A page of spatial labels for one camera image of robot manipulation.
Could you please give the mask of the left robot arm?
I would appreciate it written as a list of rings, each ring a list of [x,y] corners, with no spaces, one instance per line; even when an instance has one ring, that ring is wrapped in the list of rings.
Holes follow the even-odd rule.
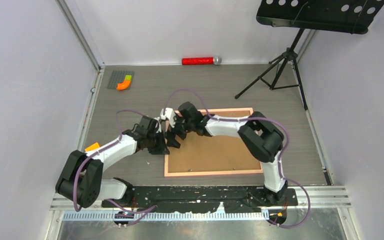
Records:
[[[133,186],[103,173],[123,158],[147,149],[151,155],[168,154],[160,118],[143,116],[133,129],[127,129],[109,143],[86,152],[72,151],[55,185],[55,191],[71,200],[78,212],[95,201],[115,200],[121,207],[133,202]]]

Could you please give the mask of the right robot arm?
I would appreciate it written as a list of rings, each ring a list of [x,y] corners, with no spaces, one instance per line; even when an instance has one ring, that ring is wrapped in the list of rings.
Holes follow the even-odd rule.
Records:
[[[190,132],[205,137],[240,138],[250,154],[261,162],[264,174],[263,194],[267,202],[279,205],[285,199],[288,180],[283,177],[281,167],[285,136],[261,112],[255,111],[250,116],[243,117],[222,117],[208,111],[202,113],[187,101],[177,111],[163,108],[160,119],[168,123],[165,133],[167,146],[176,149],[181,147],[176,138],[184,140]]]

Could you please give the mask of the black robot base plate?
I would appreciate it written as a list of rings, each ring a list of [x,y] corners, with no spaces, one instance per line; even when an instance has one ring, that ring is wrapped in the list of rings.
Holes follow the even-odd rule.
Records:
[[[155,206],[155,213],[214,213],[223,205],[227,213],[257,213],[262,207],[297,206],[293,188],[275,195],[263,186],[129,186],[115,203],[124,208],[146,210]]]

